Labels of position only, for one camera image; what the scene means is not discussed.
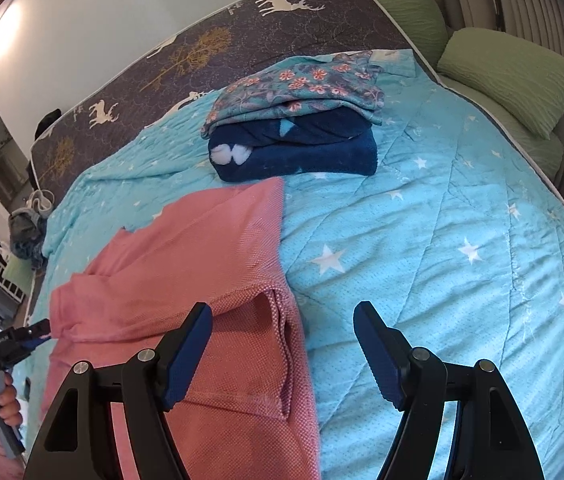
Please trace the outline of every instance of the silver bolt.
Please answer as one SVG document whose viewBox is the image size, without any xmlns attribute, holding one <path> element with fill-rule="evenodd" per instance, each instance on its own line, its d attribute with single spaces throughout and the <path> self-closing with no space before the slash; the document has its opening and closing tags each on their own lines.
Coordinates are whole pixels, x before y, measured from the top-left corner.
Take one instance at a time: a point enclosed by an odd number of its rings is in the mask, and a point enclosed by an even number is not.
<svg viewBox="0 0 564 480">
<path fill-rule="evenodd" d="M 80 361 L 73 367 L 74 373 L 80 375 L 85 373 L 86 370 L 89 369 L 89 364 L 86 361 Z"/>
<path fill-rule="evenodd" d="M 480 368 L 485 372 L 492 372 L 495 370 L 495 365 L 488 359 L 480 360 Z"/>
<path fill-rule="evenodd" d="M 137 358 L 140 359 L 140 361 L 142 361 L 143 363 L 150 361 L 154 357 L 155 357 L 155 352 L 150 348 L 140 350 L 140 352 L 137 355 Z"/>
<path fill-rule="evenodd" d="M 431 357 L 431 354 L 428 353 L 428 350 L 420 346 L 414 348 L 412 354 L 413 357 L 418 361 L 426 361 L 429 357 Z"/>
</svg>

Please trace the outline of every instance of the light blue quilt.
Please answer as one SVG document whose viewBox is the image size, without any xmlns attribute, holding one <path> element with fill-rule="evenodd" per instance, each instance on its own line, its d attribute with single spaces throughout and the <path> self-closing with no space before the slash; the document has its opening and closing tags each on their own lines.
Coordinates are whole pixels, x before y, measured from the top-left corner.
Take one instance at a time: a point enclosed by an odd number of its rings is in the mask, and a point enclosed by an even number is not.
<svg viewBox="0 0 564 480">
<path fill-rule="evenodd" d="M 402 51 L 400 62 L 411 56 Z M 417 65 L 414 74 L 378 79 L 386 105 L 374 126 L 375 176 L 285 179 L 280 260 L 304 322 L 323 478 L 375 479 L 399 422 L 353 333 L 354 307 L 370 300 L 413 346 L 458 364 L 494 361 L 546 479 L 564 480 L 564 207 L 478 109 Z M 216 96 L 144 129 L 76 180 L 48 224 L 33 321 L 119 228 L 143 227 L 165 204 L 224 185 L 199 135 Z M 51 349 L 24 364 L 29 447 Z M 443 476 L 452 419 L 449 405 L 432 479 Z"/>
</svg>

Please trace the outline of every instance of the pink blanket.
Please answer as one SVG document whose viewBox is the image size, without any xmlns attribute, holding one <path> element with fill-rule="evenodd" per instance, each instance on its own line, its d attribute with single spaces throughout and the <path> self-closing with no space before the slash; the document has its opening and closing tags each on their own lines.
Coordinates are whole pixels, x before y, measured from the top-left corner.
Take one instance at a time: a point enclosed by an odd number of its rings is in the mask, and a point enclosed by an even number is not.
<svg viewBox="0 0 564 480">
<path fill-rule="evenodd" d="M 283 181 L 205 190 L 121 230 L 51 297 L 58 344 L 46 413 L 77 361 L 126 362 L 155 347 L 197 301 L 214 314 L 186 400 L 167 414 L 192 480 L 318 479 L 318 429 L 299 313 L 278 261 Z M 125 479 L 138 478 L 120 406 Z"/>
</svg>

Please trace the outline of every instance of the blue gripper pad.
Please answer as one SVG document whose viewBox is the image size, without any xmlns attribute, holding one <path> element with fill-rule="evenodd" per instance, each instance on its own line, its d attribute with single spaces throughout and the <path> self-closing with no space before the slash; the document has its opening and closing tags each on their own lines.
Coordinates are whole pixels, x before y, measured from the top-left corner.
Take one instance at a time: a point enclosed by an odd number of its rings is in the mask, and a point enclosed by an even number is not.
<svg viewBox="0 0 564 480">
<path fill-rule="evenodd" d="M 161 395 L 163 408 L 170 411 L 184 400 L 198 363 L 211 337 L 213 314 L 206 303 L 196 303 L 179 329 L 166 334 L 156 351 L 170 361 L 158 362 L 158 380 L 165 381 Z"/>
<path fill-rule="evenodd" d="M 404 381 L 411 369 L 408 341 L 399 330 L 386 327 L 370 301 L 362 301 L 355 307 L 353 330 L 380 393 L 402 411 L 407 397 Z"/>
</svg>

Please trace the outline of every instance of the gray handle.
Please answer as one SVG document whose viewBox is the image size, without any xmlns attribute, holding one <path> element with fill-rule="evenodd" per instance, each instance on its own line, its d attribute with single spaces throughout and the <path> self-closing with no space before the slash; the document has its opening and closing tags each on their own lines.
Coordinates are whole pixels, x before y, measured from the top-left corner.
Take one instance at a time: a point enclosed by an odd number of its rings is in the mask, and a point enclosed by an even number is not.
<svg viewBox="0 0 564 480">
<path fill-rule="evenodd" d="M 4 372 L 0 371 L 0 394 L 6 388 L 4 383 Z M 24 452 L 24 446 L 22 446 L 22 436 L 17 428 L 12 428 L 8 426 L 0 417 L 0 443 L 6 458 L 14 459 L 17 458 Z"/>
</svg>

